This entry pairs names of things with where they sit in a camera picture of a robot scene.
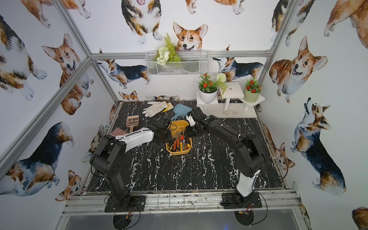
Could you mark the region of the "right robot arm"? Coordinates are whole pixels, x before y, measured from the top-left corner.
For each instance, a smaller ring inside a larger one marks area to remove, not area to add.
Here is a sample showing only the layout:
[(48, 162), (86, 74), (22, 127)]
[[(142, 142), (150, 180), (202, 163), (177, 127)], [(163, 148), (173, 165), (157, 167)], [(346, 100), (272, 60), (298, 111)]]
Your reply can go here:
[(190, 137), (208, 133), (224, 141), (234, 151), (234, 162), (240, 172), (237, 196), (250, 196), (254, 191), (255, 179), (265, 165), (265, 152), (260, 144), (262, 141), (236, 131), (213, 115), (205, 115), (199, 107), (188, 112), (186, 120), (190, 125), (187, 131)]

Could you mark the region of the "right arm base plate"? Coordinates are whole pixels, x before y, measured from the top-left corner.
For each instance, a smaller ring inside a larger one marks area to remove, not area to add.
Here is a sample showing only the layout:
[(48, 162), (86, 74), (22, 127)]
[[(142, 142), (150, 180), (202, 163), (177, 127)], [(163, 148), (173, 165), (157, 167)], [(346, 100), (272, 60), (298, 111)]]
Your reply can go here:
[(261, 208), (262, 201), (258, 193), (251, 193), (247, 197), (241, 196), (239, 193), (223, 193), (220, 205), (224, 209), (247, 209)]

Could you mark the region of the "yellow plastic storage box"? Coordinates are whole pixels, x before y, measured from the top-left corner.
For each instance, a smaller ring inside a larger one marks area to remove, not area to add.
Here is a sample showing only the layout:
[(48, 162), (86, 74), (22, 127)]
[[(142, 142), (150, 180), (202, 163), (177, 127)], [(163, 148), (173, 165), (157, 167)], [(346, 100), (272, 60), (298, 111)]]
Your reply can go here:
[(190, 152), (193, 142), (189, 137), (190, 125), (185, 120), (173, 121), (169, 127), (171, 139), (166, 142), (166, 150), (173, 156)]

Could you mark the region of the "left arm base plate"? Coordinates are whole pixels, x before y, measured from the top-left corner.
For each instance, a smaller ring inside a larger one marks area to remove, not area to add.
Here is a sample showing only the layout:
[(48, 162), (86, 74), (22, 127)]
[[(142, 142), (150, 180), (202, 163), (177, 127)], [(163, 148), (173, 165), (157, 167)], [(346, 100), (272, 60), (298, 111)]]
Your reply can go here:
[(109, 197), (105, 206), (105, 213), (116, 213), (116, 212), (140, 212), (143, 211), (146, 204), (145, 195), (129, 195), (122, 200)]

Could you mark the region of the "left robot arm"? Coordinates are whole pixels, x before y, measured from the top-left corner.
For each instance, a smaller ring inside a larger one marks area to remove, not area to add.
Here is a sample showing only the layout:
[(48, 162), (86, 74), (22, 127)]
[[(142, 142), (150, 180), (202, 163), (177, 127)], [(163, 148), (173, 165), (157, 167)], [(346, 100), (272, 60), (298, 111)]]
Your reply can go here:
[(144, 143), (165, 143), (172, 139), (171, 121), (161, 117), (154, 125), (148, 125), (131, 133), (114, 136), (106, 134), (90, 159), (90, 165), (105, 179), (110, 197), (119, 206), (131, 203), (130, 191), (123, 181), (121, 164), (127, 151)]

